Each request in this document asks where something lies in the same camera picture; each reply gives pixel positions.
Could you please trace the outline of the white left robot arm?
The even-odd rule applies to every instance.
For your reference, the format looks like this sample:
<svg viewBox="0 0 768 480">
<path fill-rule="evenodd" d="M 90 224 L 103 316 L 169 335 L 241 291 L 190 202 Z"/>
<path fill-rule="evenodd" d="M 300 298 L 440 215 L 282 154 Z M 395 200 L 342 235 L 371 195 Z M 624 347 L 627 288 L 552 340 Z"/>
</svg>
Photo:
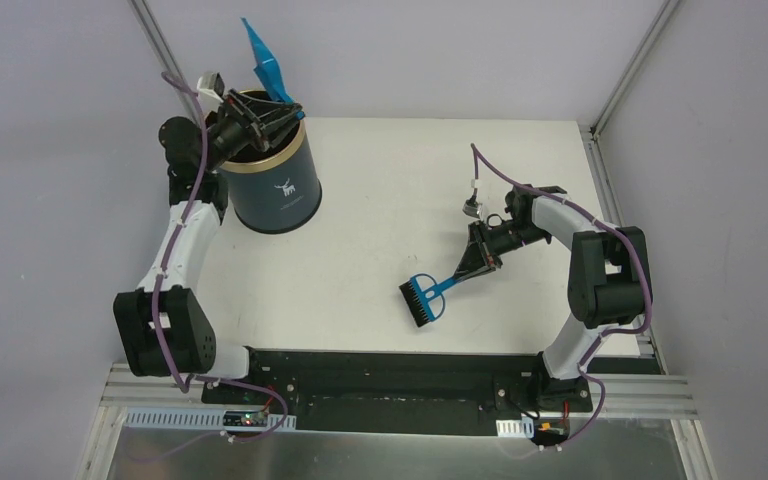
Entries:
<svg viewBox="0 0 768 480">
<path fill-rule="evenodd" d="M 217 170 L 246 148 L 264 152 L 300 125 L 298 103 L 229 91 L 199 122 L 176 116 L 159 128 L 168 164 L 169 220 L 163 241 L 138 286 L 116 295 L 113 314 L 136 376 L 228 378 L 241 404 L 257 402 L 265 378 L 250 352 L 215 333 L 196 295 L 209 246 L 228 208 L 228 184 Z"/>
</svg>

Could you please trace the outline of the blue hand brush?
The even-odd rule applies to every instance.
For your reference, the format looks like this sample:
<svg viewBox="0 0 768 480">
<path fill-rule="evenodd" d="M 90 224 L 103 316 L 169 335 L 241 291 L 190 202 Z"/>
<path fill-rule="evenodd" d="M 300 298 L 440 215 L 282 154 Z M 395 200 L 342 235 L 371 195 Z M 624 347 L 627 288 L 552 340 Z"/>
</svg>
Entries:
<svg viewBox="0 0 768 480">
<path fill-rule="evenodd" d="M 418 273 L 398 289 L 417 328 L 438 320 L 446 310 L 444 293 L 460 281 L 454 276 L 437 281 L 427 273 Z"/>
</svg>

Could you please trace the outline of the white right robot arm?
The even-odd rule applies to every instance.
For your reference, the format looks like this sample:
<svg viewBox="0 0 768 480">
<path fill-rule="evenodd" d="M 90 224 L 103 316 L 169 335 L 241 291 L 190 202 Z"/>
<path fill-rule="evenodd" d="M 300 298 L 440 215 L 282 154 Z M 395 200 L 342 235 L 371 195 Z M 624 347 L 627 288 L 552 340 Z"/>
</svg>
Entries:
<svg viewBox="0 0 768 480">
<path fill-rule="evenodd" d="M 584 380 L 603 340 L 644 314 L 651 303 L 643 232 L 603 224 L 575 207 L 564 190 L 513 188 L 505 197 L 509 219 L 497 226 L 475 221 L 452 280 L 491 273 L 502 255 L 540 240 L 556 240 L 570 252 L 570 314 L 555 340 L 539 355 L 526 384 L 529 400 L 555 408 Z"/>
</svg>

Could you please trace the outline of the blue plastic dustpan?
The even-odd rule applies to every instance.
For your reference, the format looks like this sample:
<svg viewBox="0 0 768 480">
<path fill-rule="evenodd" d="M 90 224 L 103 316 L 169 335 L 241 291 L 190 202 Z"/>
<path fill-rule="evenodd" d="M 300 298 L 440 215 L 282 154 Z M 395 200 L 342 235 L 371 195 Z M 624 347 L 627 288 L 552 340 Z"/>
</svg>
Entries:
<svg viewBox="0 0 768 480">
<path fill-rule="evenodd" d="M 261 39 L 258 33 L 250 24 L 249 20 L 241 17 L 240 21 L 245 28 L 248 42 L 255 61 L 253 72 L 258 78 L 270 103 L 280 105 L 298 106 L 300 110 L 296 113 L 299 120 L 305 118 L 302 106 L 298 104 L 287 92 L 280 64 L 273 52 Z"/>
</svg>

